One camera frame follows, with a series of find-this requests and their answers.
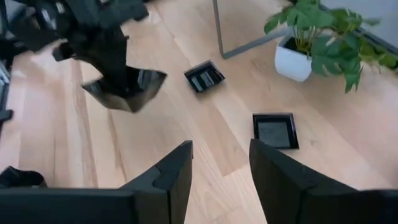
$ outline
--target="white flower pot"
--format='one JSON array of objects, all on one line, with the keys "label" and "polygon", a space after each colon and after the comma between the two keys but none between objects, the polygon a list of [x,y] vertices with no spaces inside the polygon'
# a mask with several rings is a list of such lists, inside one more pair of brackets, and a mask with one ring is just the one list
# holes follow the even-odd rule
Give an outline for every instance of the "white flower pot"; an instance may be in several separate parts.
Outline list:
[{"label": "white flower pot", "polygon": [[292,38],[292,35],[286,35],[279,42],[275,53],[275,68],[279,74],[287,78],[304,82],[312,71],[311,58],[285,48],[284,45],[290,38]]}]

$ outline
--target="small black box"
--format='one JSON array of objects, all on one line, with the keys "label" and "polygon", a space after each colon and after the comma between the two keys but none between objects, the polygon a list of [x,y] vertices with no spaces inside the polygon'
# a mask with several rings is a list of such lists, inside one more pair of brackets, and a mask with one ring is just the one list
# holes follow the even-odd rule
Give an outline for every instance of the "small black box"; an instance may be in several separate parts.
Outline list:
[{"label": "small black box", "polygon": [[192,88],[197,93],[204,92],[209,88],[221,83],[225,77],[214,66],[212,61],[204,62],[184,72]]},{"label": "small black box", "polygon": [[276,149],[298,149],[292,113],[253,114],[254,138]]}]

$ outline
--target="wooden floor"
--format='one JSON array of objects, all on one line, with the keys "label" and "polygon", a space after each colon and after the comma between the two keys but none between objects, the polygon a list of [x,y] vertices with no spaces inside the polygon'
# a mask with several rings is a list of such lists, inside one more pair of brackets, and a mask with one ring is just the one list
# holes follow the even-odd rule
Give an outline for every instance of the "wooden floor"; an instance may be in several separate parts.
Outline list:
[{"label": "wooden floor", "polygon": [[[230,49],[261,36],[267,16],[285,4],[219,2]],[[138,114],[110,111],[80,88],[99,76],[91,65],[57,63],[50,48],[21,55],[0,169],[37,170],[52,187],[116,188],[192,139],[186,223],[264,223],[248,164],[252,113],[291,112],[300,150],[286,154],[357,189],[398,188],[398,78],[391,72],[366,67],[358,92],[347,95],[342,78],[293,82],[275,71],[277,40],[223,60],[210,0],[160,0],[149,10],[123,30],[128,65],[169,74],[158,96]],[[226,80],[198,96],[183,72],[208,59]]]}]

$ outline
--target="potted plant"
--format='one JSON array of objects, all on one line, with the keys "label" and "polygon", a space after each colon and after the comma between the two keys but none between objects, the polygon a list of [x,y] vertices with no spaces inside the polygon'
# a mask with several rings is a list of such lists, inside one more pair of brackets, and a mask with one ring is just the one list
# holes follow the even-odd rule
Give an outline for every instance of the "potted plant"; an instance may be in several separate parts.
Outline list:
[{"label": "potted plant", "polygon": [[270,17],[264,32],[268,34],[285,23],[292,32],[277,46],[275,67],[281,75],[298,82],[305,81],[311,72],[322,76],[342,75],[347,93],[353,86],[358,88],[361,62],[389,68],[397,64],[396,55],[354,33],[362,24],[379,24],[378,19],[364,19],[344,8],[324,11],[319,0],[298,0]]}]

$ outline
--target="metal table leg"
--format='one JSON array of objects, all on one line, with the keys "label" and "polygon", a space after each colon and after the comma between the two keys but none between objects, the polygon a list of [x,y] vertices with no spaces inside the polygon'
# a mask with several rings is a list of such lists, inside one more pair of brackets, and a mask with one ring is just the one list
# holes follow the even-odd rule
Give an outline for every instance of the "metal table leg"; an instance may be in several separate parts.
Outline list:
[{"label": "metal table leg", "polygon": [[218,38],[218,48],[220,50],[220,54],[223,57],[223,59],[227,59],[230,57],[233,57],[237,54],[240,54],[242,52],[245,52],[249,49],[252,49],[253,47],[257,47],[259,45],[262,45],[272,39],[281,37],[287,33],[289,33],[289,28],[281,29],[281,30],[276,30],[274,32],[271,32],[270,34],[266,35],[265,37],[261,37],[257,40],[254,40],[250,43],[244,44],[238,48],[235,48],[233,50],[230,50],[229,52],[224,52],[223,48],[223,38],[221,35],[221,25],[220,25],[220,14],[218,10],[218,0],[213,0],[213,8],[214,8],[214,14],[215,14],[215,19],[216,19],[216,28],[217,28],[217,38]]}]

